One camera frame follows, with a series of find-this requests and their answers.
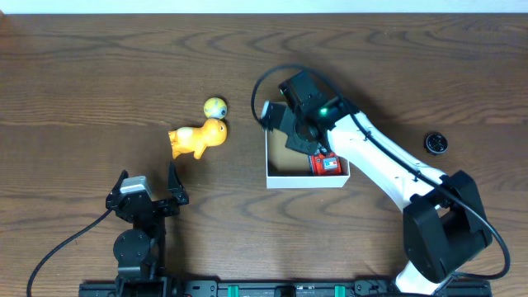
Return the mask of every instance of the wood grain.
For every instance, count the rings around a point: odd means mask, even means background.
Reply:
[[[274,65],[321,69],[390,138],[477,181],[512,254],[496,296],[528,295],[528,16],[6,16],[0,26],[0,295],[23,296],[38,261],[104,212],[120,171],[165,196],[167,132],[227,98],[229,137],[177,167],[191,204],[167,221],[169,270],[239,279],[350,279],[405,265],[401,214],[352,168],[342,189],[265,189],[264,134],[249,106]],[[258,95],[280,98],[277,74]],[[440,157],[425,133],[450,141]],[[112,280],[111,215],[58,252],[35,296]],[[464,268],[502,265],[493,244]]]

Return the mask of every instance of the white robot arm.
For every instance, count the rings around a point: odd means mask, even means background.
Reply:
[[[254,108],[258,86],[284,68],[302,70],[279,85],[288,106],[267,102],[258,119]],[[334,93],[320,91],[312,76]],[[464,172],[448,177],[407,153],[380,133],[320,73],[299,65],[266,72],[253,89],[252,111],[264,129],[288,135],[287,148],[306,154],[331,150],[354,164],[403,212],[404,248],[410,262],[394,280],[400,292],[433,295],[454,275],[485,280],[508,271],[506,245],[486,220],[473,179]],[[450,211],[439,217],[436,209],[440,206]],[[492,236],[505,255],[503,271],[491,278],[457,272],[491,244]]]

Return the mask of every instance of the toy figure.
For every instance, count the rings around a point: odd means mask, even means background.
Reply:
[[[200,159],[208,146],[224,143],[228,129],[221,120],[208,119],[201,128],[182,127],[168,133],[172,146],[172,158],[182,153],[194,152],[195,159]]]

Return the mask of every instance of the white cardboard box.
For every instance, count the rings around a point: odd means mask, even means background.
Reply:
[[[281,133],[280,131],[266,132],[266,188],[268,189],[299,189],[299,188],[332,188],[332,187],[343,187],[350,177],[350,164],[344,158],[339,158],[341,163],[343,174],[341,176],[325,176],[325,177],[314,177],[310,176],[307,172],[306,175],[296,175],[291,173],[281,172],[272,173],[270,169],[270,160],[269,160],[269,142],[271,140],[270,133]]]

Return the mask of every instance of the yellow ball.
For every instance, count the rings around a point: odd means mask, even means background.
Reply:
[[[228,106],[220,98],[210,98],[204,104],[204,113],[208,119],[222,120],[228,113]]]

